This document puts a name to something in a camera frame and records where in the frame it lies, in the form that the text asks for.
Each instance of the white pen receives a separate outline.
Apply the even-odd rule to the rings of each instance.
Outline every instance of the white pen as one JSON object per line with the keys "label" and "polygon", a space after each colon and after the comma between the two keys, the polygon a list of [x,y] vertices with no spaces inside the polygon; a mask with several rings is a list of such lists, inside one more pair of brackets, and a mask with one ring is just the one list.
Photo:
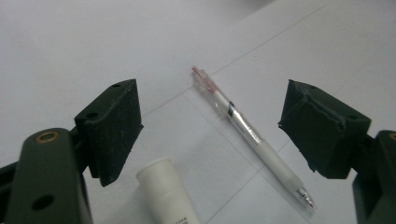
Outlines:
{"label": "white pen", "polygon": [[200,88],[209,94],[219,112],[227,116],[283,186],[308,208],[316,209],[314,201],[304,188],[300,178],[282,161],[267,141],[245,119],[243,114],[236,110],[233,102],[227,99],[209,75],[196,66],[192,70]]}

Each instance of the white plastic cylinder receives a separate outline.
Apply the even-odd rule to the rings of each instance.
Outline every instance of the white plastic cylinder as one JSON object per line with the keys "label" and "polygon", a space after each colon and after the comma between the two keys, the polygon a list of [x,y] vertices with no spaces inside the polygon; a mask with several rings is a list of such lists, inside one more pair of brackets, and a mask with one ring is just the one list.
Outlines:
{"label": "white plastic cylinder", "polygon": [[159,224],[201,224],[170,159],[151,162],[137,172],[148,206]]}

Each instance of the pen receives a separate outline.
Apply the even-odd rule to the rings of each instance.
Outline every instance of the pen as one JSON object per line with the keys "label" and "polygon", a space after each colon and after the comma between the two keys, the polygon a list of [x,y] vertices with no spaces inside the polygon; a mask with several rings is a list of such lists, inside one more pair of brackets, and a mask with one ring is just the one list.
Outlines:
{"label": "pen", "polygon": [[310,209],[316,209],[317,207],[304,188],[301,179],[282,161],[268,142],[245,119],[243,114],[236,109],[233,102],[228,100],[210,76],[204,70],[199,70],[196,66],[192,68],[192,71],[196,83],[202,90],[208,93],[220,114],[227,116],[233,126],[244,136],[248,144],[276,175],[282,185],[305,206]]}

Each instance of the pen clip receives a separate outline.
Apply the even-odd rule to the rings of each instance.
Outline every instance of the pen clip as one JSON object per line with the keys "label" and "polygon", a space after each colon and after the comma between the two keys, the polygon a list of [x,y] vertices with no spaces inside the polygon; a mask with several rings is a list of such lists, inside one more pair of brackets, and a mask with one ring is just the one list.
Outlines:
{"label": "pen clip", "polygon": [[[207,73],[204,70],[200,70],[202,74],[208,77]],[[225,111],[221,106],[216,102],[213,94],[211,93],[210,87],[206,85],[201,78],[199,74],[196,74],[195,72],[192,73],[194,77],[194,87],[195,89],[198,90],[205,98],[206,100],[210,103],[210,105],[216,110],[216,112],[219,114],[220,118],[223,119],[224,117],[227,116],[227,111]]]}

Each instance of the pen tip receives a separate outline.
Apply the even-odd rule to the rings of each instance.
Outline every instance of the pen tip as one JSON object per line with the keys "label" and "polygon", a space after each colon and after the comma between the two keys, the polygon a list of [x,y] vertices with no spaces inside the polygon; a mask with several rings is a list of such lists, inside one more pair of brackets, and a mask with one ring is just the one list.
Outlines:
{"label": "pen tip", "polygon": [[312,210],[318,209],[314,203],[314,200],[304,188],[298,189],[298,193],[300,194],[300,200],[302,203],[306,204]]}
{"label": "pen tip", "polygon": [[194,71],[196,74],[199,74],[199,68],[195,65],[192,67],[192,71]]}

